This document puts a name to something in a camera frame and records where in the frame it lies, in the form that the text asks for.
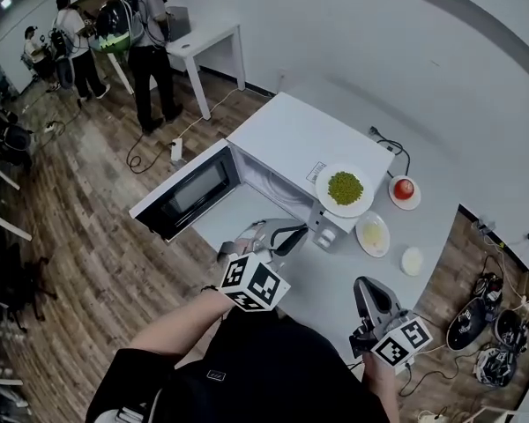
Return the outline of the black and green backpack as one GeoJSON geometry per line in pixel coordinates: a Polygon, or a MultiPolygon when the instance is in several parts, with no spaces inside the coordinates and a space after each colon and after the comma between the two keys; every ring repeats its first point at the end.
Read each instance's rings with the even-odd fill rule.
{"type": "Polygon", "coordinates": [[[138,0],[108,0],[94,22],[92,49],[105,54],[128,51],[144,35],[138,0]]]}

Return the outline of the black rounded backpack shell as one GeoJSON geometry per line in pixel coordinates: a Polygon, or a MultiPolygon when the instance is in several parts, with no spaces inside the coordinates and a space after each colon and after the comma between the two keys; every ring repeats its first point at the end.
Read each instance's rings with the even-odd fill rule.
{"type": "Polygon", "coordinates": [[[503,310],[495,320],[496,339],[513,353],[521,354],[527,350],[528,332],[529,321],[514,310],[503,310]]]}
{"type": "Polygon", "coordinates": [[[506,387],[517,368],[515,354],[504,348],[488,348],[479,353],[473,368],[476,379],[492,388],[506,387]]]}
{"type": "Polygon", "coordinates": [[[493,322],[503,300],[503,279],[493,272],[477,279],[468,303],[459,311],[446,333],[454,352],[467,348],[493,322]]]}

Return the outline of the black office chair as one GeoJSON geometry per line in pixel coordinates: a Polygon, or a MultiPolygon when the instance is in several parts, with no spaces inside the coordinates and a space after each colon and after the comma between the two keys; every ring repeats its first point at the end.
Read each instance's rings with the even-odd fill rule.
{"type": "Polygon", "coordinates": [[[41,256],[34,262],[22,262],[18,243],[12,244],[0,255],[0,312],[4,318],[15,323],[22,334],[27,327],[19,320],[20,314],[30,306],[38,322],[46,320],[38,309],[37,297],[41,294],[57,301],[56,292],[46,287],[43,268],[49,264],[49,258],[41,256]]]}

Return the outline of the small white table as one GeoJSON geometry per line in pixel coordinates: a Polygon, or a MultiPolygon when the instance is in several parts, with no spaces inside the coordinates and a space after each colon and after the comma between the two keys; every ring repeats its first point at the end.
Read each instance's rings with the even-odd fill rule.
{"type": "Polygon", "coordinates": [[[184,62],[204,120],[211,119],[211,110],[206,101],[195,58],[224,40],[230,41],[237,88],[243,91],[245,89],[245,70],[242,58],[240,25],[238,23],[225,19],[206,19],[201,22],[194,22],[188,34],[176,41],[168,42],[166,45],[168,55],[173,58],[179,58],[184,62]]]}

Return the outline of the person's left forearm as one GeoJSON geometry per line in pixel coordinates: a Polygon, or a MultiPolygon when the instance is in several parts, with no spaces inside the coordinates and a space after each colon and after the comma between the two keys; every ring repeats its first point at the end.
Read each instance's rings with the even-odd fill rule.
{"type": "Polygon", "coordinates": [[[234,306],[219,291],[205,289],[192,301],[141,330],[131,340],[129,348],[168,356],[177,363],[234,306]]]}

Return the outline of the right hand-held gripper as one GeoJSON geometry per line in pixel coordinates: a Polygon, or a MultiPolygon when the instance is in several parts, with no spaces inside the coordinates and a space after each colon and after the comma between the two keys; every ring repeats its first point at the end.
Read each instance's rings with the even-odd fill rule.
{"type": "Polygon", "coordinates": [[[433,341],[422,319],[411,310],[401,310],[396,294],[379,280],[358,277],[354,297],[359,316],[368,320],[349,337],[355,358],[372,353],[385,365],[398,367],[433,341]],[[372,324],[373,318],[391,316],[387,323],[372,324]]]}

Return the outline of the person's right forearm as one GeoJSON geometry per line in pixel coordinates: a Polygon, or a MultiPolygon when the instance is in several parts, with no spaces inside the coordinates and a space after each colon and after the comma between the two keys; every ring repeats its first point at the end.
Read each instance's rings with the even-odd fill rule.
{"type": "Polygon", "coordinates": [[[364,363],[363,382],[378,396],[390,423],[399,423],[399,403],[396,374],[372,352],[362,355],[364,363]]]}

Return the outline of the large white plate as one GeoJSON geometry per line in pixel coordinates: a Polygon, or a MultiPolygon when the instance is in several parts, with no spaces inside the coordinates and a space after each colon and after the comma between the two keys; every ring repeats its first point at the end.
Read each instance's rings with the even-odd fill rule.
{"type": "Polygon", "coordinates": [[[331,164],[326,166],[317,176],[316,194],[320,204],[330,213],[346,219],[357,218],[366,212],[374,201],[374,186],[368,176],[357,166],[348,164],[331,164]],[[359,201],[342,206],[334,202],[328,194],[328,181],[339,171],[354,174],[362,183],[364,191],[359,201]]]}

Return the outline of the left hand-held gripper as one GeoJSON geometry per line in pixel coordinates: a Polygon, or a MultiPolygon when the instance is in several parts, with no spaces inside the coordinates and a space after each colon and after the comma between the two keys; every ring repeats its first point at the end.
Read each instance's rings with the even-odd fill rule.
{"type": "Polygon", "coordinates": [[[245,312],[272,310],[290,288],[279,270],[307,240],[308,231],[299,219],[262,219],[235,240],[223,242],[218,262],[224,275],[218,291],[245,312]]]}

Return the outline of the grey plastic bin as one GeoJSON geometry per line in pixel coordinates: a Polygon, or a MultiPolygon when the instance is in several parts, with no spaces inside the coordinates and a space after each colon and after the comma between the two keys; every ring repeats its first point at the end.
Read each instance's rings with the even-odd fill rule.
{"type": "Polygon", "coordinates": [[[168,6],[166,8],[168,22],[168,41],[177,41],[191,31],[190,16],[187,7],[168,6]]]}

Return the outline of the pile of green mung beans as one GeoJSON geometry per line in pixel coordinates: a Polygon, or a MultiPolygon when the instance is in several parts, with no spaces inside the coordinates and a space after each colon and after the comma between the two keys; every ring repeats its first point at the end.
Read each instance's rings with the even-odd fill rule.
{"type": "Polygon", "coordinates": [[[328,181],[328,194],[338,205],[348,206],[362,197],[364,187],[352,173],[339,171],[328,181]]]}

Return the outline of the person's black shirt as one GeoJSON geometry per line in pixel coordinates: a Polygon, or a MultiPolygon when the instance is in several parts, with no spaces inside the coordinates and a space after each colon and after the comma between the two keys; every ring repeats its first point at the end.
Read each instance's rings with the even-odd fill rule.
{"type": "Polygon", "coordinates": [[[233,309],[201,360],[119,350],[86,423],[389,423],[332,344],[285,317],[233,309]]]}

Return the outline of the pale yellow liquid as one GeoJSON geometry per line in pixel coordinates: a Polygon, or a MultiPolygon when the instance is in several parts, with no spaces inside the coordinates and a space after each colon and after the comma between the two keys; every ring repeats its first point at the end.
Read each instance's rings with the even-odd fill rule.
{"type": "Polygon", "coordinates": [[[368,222],[362,227],[362,237],[365,244],[378,248],[384,240],[384,231],[377,223],[368,222]]]}

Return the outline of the white microwave oven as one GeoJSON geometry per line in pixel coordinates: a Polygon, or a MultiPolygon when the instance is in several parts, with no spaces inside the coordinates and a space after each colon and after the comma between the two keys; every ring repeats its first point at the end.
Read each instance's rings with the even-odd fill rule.
{"type": "Polygon", "coordinates": [[[263,105],[227,138],[188,162],[130,210],[164,241],[172,241],[240,187],[256,191],[305,223],[310,238],[332,252],[357,218],[327,211],[316,179],[331,164],[360,168],[377,193],[392,163],[380,144],[286,93],[263,105]]]}

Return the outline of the white oval plate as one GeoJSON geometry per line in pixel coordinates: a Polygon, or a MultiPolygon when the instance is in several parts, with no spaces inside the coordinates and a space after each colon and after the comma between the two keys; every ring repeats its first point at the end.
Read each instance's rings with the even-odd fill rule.
{"type": "Polygon", "coordinates": [[[356,225],[355,225],[355,234],[357,241],[359,242],[361,248],[369,255],[375,258],[380,258],[385,256],[390,248],[391,243],[391,236],[388,229],[388,226],[384,222],[384,220],[375,212],[373,211],[366,211],[363,213],[356,225]],[[377,223],[384,231],[384,240],[380,243],[380,246],[378,248],[374,248],[372,246],[369,246],[364,243],[363,237],[362,237],[362,227],[365,223],[368,222],[374,222],[377,223]]]}

